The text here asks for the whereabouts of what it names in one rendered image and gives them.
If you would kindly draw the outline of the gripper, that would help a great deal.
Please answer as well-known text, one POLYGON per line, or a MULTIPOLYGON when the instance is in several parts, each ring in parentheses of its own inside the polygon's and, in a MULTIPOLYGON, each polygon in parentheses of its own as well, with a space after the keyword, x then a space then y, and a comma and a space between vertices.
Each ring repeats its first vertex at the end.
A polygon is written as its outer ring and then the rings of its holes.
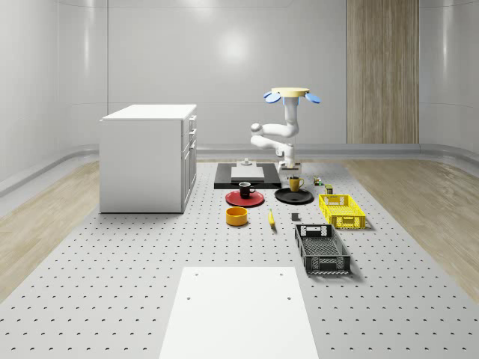
POLYGON ((302 173, 302 164, 297 162, 293 166, 288 166, 285 161, 278 163, 278 175, 279 176, 299 176, 302 173))

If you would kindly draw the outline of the black plate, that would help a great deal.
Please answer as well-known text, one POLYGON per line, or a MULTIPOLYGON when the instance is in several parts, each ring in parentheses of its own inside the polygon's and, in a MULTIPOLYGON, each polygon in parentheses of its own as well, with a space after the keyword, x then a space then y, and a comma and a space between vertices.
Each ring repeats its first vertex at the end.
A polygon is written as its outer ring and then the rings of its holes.
POLYGON ((292 205, 308 204, 314 201, 313 194, 301 188, 298 191, 292 191, 290 188, 280 188, 275 192, 275 198, 282 203, 292 205))

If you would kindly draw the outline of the red plate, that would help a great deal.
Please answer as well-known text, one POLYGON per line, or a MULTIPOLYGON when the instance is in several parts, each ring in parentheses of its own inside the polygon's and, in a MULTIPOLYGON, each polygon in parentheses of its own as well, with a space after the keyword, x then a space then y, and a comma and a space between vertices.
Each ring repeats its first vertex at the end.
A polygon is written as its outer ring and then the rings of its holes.
POLYGON ((251 192, 247 198, 240 195, 240 190, 232 191, 226 194, 225 200, 232 206, 254 207, 264 202, 264 196, 260 192, 251 192))

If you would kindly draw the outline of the black stove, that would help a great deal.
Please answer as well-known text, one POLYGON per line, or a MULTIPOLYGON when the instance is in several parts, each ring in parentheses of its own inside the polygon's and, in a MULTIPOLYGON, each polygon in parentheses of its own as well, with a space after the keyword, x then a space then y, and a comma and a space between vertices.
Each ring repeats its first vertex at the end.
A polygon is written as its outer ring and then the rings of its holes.
MULTIPOLYGON (((214 189, 238 189, 240 181, 231 180, 231 168, 235 167, 235 163, 218 163, 216 177, 214 181, 214 189)), ((258 163, 258 167, 263 168, 264 181, 250 181, 256 189, 279 189, 281 188, 281 180, 278 175, 277 168, 274 163, 258 163)))

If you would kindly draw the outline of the yellow bowl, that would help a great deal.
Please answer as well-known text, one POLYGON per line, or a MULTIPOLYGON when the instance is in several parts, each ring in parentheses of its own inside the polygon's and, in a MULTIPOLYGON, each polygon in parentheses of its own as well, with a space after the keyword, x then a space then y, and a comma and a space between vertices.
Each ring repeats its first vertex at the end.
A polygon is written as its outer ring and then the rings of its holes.
POLYGON ((248 211, 241 206, 232 206, 226 210, 226 223, 240 227, 245 225, 248 221, 248 211))

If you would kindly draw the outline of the yellow basket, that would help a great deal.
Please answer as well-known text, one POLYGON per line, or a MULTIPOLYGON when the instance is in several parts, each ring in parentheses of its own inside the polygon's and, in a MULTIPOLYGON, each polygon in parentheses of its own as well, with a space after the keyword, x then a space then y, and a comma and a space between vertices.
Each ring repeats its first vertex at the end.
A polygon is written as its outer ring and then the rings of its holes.
POLYGON ((348 194, 321 194, 319 207, 336 228, 365 228, 365 213, 348 194))

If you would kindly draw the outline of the drone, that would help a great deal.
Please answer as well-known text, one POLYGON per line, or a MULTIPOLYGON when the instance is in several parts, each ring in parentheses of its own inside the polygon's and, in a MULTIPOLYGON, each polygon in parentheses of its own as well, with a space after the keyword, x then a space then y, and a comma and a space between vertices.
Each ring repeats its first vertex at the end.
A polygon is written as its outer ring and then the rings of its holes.
POLYGON ((305 97, 308 101, 313 103, 320 103, 321 99, 310 93, 307 88, 273 88, 271 91, 265 93, 263 98, 268 103, 274 103, 280 100, 280 98, 299 98, 305 97))

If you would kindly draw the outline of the dark grey basket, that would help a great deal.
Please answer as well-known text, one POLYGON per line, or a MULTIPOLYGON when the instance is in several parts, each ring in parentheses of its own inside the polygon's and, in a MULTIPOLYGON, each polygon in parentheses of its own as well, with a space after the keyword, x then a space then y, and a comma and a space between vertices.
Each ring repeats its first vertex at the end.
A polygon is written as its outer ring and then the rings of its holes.
POLYGON ((331 224, 297 224, 295 237, 306 272, 350 272, 350 254, 331 224))

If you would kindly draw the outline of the white cabinet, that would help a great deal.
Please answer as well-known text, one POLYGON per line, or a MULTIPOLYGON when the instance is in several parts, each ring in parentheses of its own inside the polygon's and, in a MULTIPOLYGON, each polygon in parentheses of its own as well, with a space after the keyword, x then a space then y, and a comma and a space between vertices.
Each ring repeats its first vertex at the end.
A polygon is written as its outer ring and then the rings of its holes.
POLYGON ((131 105, 100 121, 101 212, 184 212, 196 178, 196 108, 131 105))

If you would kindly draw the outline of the white board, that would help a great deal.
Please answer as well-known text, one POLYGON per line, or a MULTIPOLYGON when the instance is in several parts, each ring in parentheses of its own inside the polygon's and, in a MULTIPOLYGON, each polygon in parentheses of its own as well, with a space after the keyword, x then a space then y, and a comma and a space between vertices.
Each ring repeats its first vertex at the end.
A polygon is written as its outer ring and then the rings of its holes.
POLYGON ((185 267, 159 359, 318 359, 293 267, 185 267))

